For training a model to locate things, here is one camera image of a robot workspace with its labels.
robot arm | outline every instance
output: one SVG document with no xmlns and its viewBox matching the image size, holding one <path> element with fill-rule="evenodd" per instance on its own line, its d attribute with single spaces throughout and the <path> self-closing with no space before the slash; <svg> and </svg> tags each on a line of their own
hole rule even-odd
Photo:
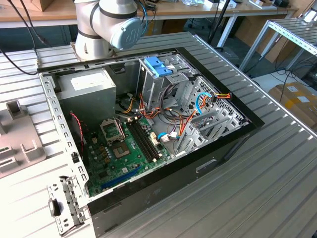
<svg viewBox="0 0 317 238">
<path fill-rule="evenodd" d="M 108 56 L 108 44 L 127 49 L 142 34 L 141 20 L 136 17 L 133 0 L 76 0 L 78 36 L 76 53 L 83 60 Z"/>
</svg>

metal rack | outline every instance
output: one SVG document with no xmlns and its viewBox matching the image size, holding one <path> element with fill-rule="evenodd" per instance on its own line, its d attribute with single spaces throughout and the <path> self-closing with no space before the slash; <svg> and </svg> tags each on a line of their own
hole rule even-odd
<svg viewBox="0 0 317 238">
<path fill-rule="evenodd" d="M 269 28 L 276 31 L 276 33 L 262 52 L 262 56 L 269 51 L 279 34 L 302 48 L 286 69 L 289 69 L 304 51 L 308 51 L 313 55 L 317 54 L 317 26 L 307 23 L 300 18 L 268 20 L 242 61 L 239 67 L 241 71 L 247 66 Z"/>
<path fill-rule="evenodd" d="M 317 227 L 317 136 L 198 36 L 142 38 L 119 55 L 185 47 L 264 122 L 233 158 L 106 237 L 311 237 Z M 71 47 L 39 50 L 44 66 L 77 62 Z M 33 51 L 9 54 L 34 70 Z M 38 76 L 21 74 L 0 56 L 0 106 L 28 108 L 48 158 L 0 179 L 1 235 L 58 238 L 46 185 L 70 169 Z M 87 221 L 69 238 L 94 237 Z"/>
</svg>

aluminum profile table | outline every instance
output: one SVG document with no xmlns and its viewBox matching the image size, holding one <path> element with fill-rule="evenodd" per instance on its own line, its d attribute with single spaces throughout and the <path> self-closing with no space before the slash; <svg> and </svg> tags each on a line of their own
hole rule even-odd
<svg viewBox="0 0 317 238">
<path fill-rule="evenodd" d="M 198 36 L 142 38 L 119 55 L 185 47 L 265 122 L 234 157 L 196 182 L 105 234 L 109 238 L 311 237 L 317 229 L 317 135 Z M 77 62 L 70 47 L 39 50 L 44 66 Z M 33 70 L 32 51 L 9 56 Z M 0 179 L 1 237 L 57 238 L 46 184 L 70 174 L 37 76 L 0 56 L 0 107 L 27 106 L 48 158 Z M 94 237 L 89 221 L 70 238 Z"/>
<path fill-rule="evenodd" d="M 316 47 L 317 26 L 307 23 L 300 18 L 268 20 L 265 23 L 264 27 L 262 28 L 256 40 L 254 41 L 253 45 L 251 46 L 249 52 L 245 56 L 243 62 L 241 63 L 239 67 L 240 70 L 245 69 L 249 60 L 251 59 L 252 55 L 254 54 L 255 50 L 261 43 L 262 39 L 264 38 L 269 28 L 276 31 L 276 33 L 271 38 L 268 45 L 262 52 L 262 56 L 267 51 L 269 51 L 269 49 L 272 47 L 272 45 L 274 44 L 274 41 L 276 40 L 279 34 L 291 40 L 292 42 L 294 42 L 295 44 L 297 44 L 298 46 L 302 48 L 300 52 L 294 57 L 294 59 L 287 66 L 287 69 L 289 69 L 296 62 L 296 60 L 303 53 L 303 51 L 308 51 L 309 53 L 313 55 L 317 54 L 317 47 Z"/>
</svg>

blue cable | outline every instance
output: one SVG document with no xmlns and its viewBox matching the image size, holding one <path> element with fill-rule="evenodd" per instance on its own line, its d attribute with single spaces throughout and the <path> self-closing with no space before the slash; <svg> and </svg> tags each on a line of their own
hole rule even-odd
<svg viewBox="0 0 317 238">
<path fill-rule="evenodd" d="M 201 95 L 206 95 L 206 96 L 208 96 L 208 97 L 212 97 L 212 95 L 210 95 L 209 93 L 200 93 L 199 95 L 198 95 L 198 97 L 197 97 L 197 99 L 196 99 L 196 109 L 197 109 L 197 111 L 199 112 L 199 114 L 201 115 L 201 114 L 203 114 L 202 113 L 202 110 L 200 110 L 200 107 L 199 107 L 199 98 L 200 98 L 200 96 Z"/>
<path fill-rule="evenodd" d="M 162 132 L 162 133 L 160 133 L 159 135 L 158 135 L 158 139 L 160 139 L 162 136 L 164 136 L 164 135 L 167 135 L 167 133 L 166 132 Z"/>
<path fill-rule="evenodd" d="M 147 14 L 147 11 L 146 11 L 145 7 L 143 6 L 143 4 L 141 2 L 140 2 L 140 4 L 141 4 L 141 7 L 143 8 L 143 13 L 145 14 L 145 28 L 142 32 L 142 35 L 143 35 L 148 27 L 148 14 Z"/>
</svg>

motherboard chip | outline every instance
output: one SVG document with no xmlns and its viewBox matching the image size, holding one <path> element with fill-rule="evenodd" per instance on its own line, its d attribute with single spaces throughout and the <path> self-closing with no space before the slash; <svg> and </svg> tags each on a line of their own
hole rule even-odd
<svg viewBox="0 0 317 238">
<path fill-rule="evenodd" d="M 130 154 L 130 150 L 125 142 L 116 143 L 111 147 L 111 149 L 117 159 Z"/>
<path fill-rule="evenodd" d="M 103 172 L 99 173 L 99 177 L 100 177 L 101 179 L 103 179 L 104 177 L 107 177 L 107 176 L 108 176 L 107 171 L 103 171 Z"/>
</svg>

